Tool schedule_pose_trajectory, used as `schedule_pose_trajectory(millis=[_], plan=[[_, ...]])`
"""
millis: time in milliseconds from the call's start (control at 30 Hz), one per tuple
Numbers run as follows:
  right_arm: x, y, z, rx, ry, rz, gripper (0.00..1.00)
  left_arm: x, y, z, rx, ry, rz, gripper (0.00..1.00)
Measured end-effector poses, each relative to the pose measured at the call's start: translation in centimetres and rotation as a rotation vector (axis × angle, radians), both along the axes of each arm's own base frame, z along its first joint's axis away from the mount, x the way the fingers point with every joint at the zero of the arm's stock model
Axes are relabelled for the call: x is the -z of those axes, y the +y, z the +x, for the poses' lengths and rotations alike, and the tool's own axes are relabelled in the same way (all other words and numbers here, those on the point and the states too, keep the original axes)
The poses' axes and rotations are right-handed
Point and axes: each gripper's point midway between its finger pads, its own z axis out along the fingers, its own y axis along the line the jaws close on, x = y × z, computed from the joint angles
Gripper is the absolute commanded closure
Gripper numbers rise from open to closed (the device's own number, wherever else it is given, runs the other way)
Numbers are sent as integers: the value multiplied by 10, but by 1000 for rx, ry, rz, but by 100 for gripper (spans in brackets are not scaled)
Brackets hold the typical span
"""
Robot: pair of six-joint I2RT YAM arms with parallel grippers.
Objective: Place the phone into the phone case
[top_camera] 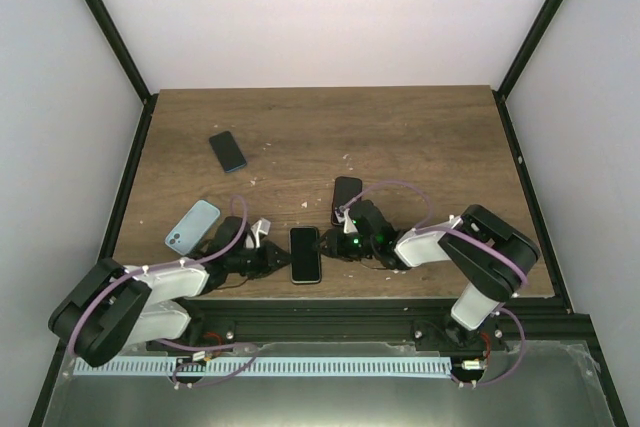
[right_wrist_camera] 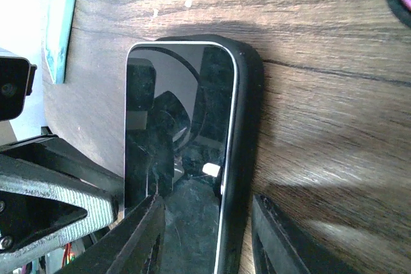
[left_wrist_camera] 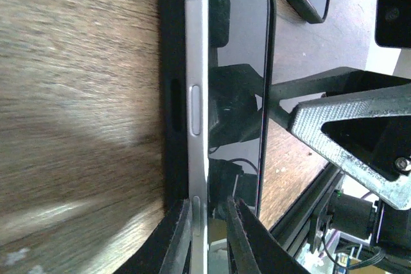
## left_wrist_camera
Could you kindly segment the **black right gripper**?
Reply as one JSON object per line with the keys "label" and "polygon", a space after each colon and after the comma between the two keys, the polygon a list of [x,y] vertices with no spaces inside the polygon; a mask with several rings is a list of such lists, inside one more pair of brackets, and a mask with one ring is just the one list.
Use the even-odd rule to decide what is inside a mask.
{"label": "black right gripper", "polygon": [[[271,85],[268,115],[280,126],[290,122],[292,135],[391,207],[409,209],[410,171],[396,165],[399,158],[410,160],[409,83],[407,78],[337,67]],[[331,97],[298,104],[292,118],[280,106],[282,100],[318,93]]]}

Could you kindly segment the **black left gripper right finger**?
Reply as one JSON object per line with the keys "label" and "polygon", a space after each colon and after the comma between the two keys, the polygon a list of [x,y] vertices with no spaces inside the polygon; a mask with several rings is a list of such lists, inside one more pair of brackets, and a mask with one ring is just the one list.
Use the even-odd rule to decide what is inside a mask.
{"label": "black left gripper right finger", "polygon": [[307,273],[241,199],[226,202],[229,273]]}

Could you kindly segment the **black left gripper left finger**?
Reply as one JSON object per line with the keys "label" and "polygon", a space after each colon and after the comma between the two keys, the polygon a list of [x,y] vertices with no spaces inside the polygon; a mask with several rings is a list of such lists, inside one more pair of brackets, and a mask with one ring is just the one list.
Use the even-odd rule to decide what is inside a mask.
{"label": "black left gripper left finger", "polygon": [[189,273],[192,207],[177,201],[144,244],[116,273]]}

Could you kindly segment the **white phone black screen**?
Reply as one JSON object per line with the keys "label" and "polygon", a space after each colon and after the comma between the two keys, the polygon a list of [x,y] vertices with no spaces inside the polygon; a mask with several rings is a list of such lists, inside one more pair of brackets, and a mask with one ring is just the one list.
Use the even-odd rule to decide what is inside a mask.
{"label": "white phone black screen", "polygon": [[227,198],[259,213],[275,0],[184,0],[191,273],[207,273]]}

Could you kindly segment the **small black phone case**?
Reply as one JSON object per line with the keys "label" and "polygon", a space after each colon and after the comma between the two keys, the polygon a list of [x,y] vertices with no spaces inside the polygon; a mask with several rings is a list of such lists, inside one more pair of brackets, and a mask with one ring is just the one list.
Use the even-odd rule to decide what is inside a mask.
{"label": "small black phone case", "polygon": [[166,202],[189,198],[184,0],[158,0]]}

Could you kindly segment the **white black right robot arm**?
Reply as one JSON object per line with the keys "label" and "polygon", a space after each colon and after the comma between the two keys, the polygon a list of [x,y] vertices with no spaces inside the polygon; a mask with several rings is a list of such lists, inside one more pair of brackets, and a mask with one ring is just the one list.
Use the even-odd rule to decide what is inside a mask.
{"label": "white black right robot arm", "polygon": [[410,80],[338,67],[270,88],[270,117],[327,160],[271,228],[290,255],[325,248],[410,272]]}

